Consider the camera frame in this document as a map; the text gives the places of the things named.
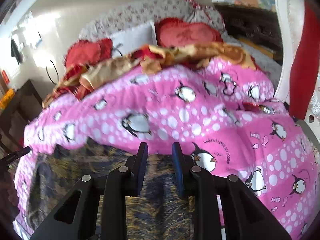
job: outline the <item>red cloth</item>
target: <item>red cloth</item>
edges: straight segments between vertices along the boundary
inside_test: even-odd
[[[156,25],[158,44],[162,47],[183,47],[189,44],[222,42],[220,33],[206,23],[186,23],[177,18],[166,18]]]
[[[302,37],[290,73],[290,107],[292,117],[304,120],[319,70],[320,23],[305,1]]]

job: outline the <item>hanging clothing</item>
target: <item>hanging clothing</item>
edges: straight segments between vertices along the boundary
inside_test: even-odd
[[[11,57],[15,57],[19,64],[22,63],[22,56],[18,50],[16,42],[13,39],[11,39]]]

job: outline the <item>black cable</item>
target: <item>black cable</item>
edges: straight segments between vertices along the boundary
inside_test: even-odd
[[[59,80],[59,74],[58,74],[58,71],[57,71],[57,69],[56,69],[56,66],[54,65],[54,63],[52,62],[52,60],[50,60],[50,61],[51,61],[52,65],[53,65],[54,69],[56,70],[57,79]],[[51,81],[53,84],[56,85],[56,83],[54,83],[54,82],[52,81],[52,79],[51,79],[51,77],[50,77],[50,75],[49,75],[49,72],[48,72],[48,68],[47,68],[47,67],[45,67],[45,70],[47,71],[47,74],[48,74],[48,77],[49,77],[50,81]]]

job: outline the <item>dark wooden furniture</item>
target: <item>dark wooden furniture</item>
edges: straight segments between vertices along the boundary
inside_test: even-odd
[[[15,111],[17,111],[21,117],[26,121],[28,124],[31,121],[28,116],[24,113],[21,108],[21,102],[24,96],[34,95],[40,105],[42,105],[42,98],[39,96],[38,92],[34,88],[31,80],[28,80],[20,89],[17,90],[15,95],[13,96],[12,100],[9,102],[7,107],[4,111],[0,114],[0,129],[2,130],[3,134],[9,138],[19,149],[22,149],[22,145],[18,143],[18,141],[9,133],[11,128],[11,119],[12,115]],[[6,153],[10,153],[10,149],[6,147],[1,141],[0,146]]]
[[[217,3],[228,34],[247,37],[257,45],[276,52],[276,61],[282,61],[283,49],[278,17],[275,12],[260,8]]]

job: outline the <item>white wall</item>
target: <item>white wall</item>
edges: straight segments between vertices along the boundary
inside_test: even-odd
[[[33,57],[42,56],[42,65],[49,67],[50,76],[55,81],[56,74],[50,59],[56,63],[59,76],[63,76],[63,56],[77,40],[80,30],[101,13],[129,1],[132,0],[37,0],[30,10],[35,18],[41,19],[38,29],[43,42],[36,50],[24,49],[27,59],[20,66],[20,74],[11,79],[10,85],[20,87],[27,79],[31,79],[40,96],[44,98],[53,88],[53,84],[45,69],[38,67]],[[198,1],[210,3],[211,0]],[[8,67],[3,66],[0,60],[0,68]]]

